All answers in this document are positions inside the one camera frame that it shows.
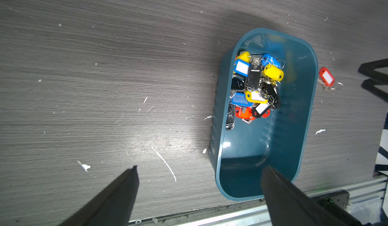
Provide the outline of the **black tag key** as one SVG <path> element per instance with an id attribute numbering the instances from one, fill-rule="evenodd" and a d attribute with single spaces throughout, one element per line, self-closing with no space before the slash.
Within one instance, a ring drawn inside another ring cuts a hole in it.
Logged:
<path id="1" fill-rule="evenodd" d="M 260 104 L 260 103 L 254 103 L 252 106 L 252 116 L 255 118 L 267 118 L 270 115 L 270 105 L 268 103 L 266 104 Z"/>

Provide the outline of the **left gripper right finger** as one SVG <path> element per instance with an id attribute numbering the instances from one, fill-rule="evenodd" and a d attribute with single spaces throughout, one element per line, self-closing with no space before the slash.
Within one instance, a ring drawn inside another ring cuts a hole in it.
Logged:
<path id="1" fill-rule="evenodd" d="M 273 226 L 361 225 L 334 198 L 310 198 L 270 166 L 262 172 L 261 188 Z"/>

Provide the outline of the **pile of keys in box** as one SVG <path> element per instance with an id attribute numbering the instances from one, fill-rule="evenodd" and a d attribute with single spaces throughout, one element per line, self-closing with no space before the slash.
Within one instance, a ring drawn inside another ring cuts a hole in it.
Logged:
<path id="1" fill-rule="evenodd" d="M 226 130 L 234 128 L 236 119 L 247 124 L 257 119 L 252 116 L 252 107 L 231 104 L 236 92 L 259 91 L 262 97 L 268 100 L 270 112 L 280 107 L 279 86 L 285 76 L 284 67 L 283 60 L 275 59 L 268 53 L 251 54 L 246 50 L 237 53 L 232 72 Z"/>

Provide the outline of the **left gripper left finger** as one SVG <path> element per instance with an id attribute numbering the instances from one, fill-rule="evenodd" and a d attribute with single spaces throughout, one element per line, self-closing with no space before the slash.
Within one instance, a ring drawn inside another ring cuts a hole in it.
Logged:
<path id="1" fill-rule="evenodd" d="M 125 170 L 62 226 L 127 226 L 139 188 L 137 167 Z"/>

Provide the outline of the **yellow tag key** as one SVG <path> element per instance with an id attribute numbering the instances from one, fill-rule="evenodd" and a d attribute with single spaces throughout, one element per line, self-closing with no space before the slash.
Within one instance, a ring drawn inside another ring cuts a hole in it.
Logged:
<path id="1" fill-rule="evenodd" d="M 248 102 L 266 104 L 268 100 L 263 98 L 259 91 L 245 91 L 245 96 Z"/>

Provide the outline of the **blue tag key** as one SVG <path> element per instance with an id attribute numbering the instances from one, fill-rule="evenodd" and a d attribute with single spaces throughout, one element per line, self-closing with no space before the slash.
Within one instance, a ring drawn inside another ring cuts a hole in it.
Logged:
<path id="1" fill-rule="evenodd" d="M 246 99 L 246 96 L 244 93 L 236 92 L 234 96 L 231 99 L 231 104 L 240 106 L 240 107 L 252 107 L 253 103 L 249 102 Z"/>

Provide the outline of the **red tag key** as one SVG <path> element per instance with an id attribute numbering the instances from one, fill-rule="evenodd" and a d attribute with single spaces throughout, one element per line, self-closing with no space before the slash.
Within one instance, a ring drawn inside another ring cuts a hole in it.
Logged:
<path id="1" fill-rule="evenodd" d="M 336 82 L 334 76 L 326 67 L 319 70 L 319 78 L 317 82 L 323 86 L 325 90 L 340 90 L 344 85 L 341 82 Z"/>

